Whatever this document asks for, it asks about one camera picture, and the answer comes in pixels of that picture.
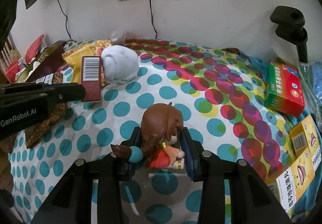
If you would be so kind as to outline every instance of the maroon box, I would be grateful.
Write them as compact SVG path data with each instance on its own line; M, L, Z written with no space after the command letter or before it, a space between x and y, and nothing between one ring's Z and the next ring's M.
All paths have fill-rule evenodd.
M83 102L101 101L101 56L84 56L82 58L81 85L85 88Z

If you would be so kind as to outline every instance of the yellow box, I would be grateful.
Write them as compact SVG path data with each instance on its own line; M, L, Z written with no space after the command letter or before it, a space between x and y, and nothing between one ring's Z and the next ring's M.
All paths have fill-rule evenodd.
M315 176L309 148L265 180L285 212L295 205Z
M301 154L306 147L309 148L314 171L317 170L321 162L321 149L314 121L311 115L307 116L300 123L289 130L295 154Z

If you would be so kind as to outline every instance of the red and green box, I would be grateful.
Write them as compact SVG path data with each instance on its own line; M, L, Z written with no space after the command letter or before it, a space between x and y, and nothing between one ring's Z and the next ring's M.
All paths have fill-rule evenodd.
M297 70L270 62L268 73L265 107L298 118L305 108L305 101Z

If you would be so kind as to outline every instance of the polka dot tablecloth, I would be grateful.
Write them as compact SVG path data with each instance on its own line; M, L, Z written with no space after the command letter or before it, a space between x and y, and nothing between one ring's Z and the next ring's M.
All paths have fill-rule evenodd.
M83 43L70 43L67 50ZM172 102L194 140L222 159L246 159L262 178L293 156L287 134L292 125L263 107L265 85L247 58L168 41L128 39L126 46L139 56L135 80L106 86L102 102L69 103L63 118L33 149L26 149L25 135L19 133L9 159L15 206L26 222L76 159L93 161L111 152L110 144L129 139L154 103ZM62 73L70 81L71 68ZM228 224L230 193L225 186ZM125 223L195 224L201 189L202 183L191 182L186 174L138 164L133 179L120 183ZM96 203L94 183L92 223L97 222Z

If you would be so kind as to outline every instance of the white wall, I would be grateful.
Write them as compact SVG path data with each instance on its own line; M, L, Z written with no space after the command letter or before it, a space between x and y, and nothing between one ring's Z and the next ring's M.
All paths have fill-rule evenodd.
M140 38L154 37L149 0L60 0L76 40L107 38L115 29L128 30ZM290 61L297 60L295 46L276 37L269 16L278 5L300 9L309 34L309 60L322 58L322 8L317 0L153 0L158 38L200 43L217 48L237 47L263 57L270 48ZM12 36L24 53L40 35L47 42L67 39L65 19L56 0L38 0L25 10L18 1Z

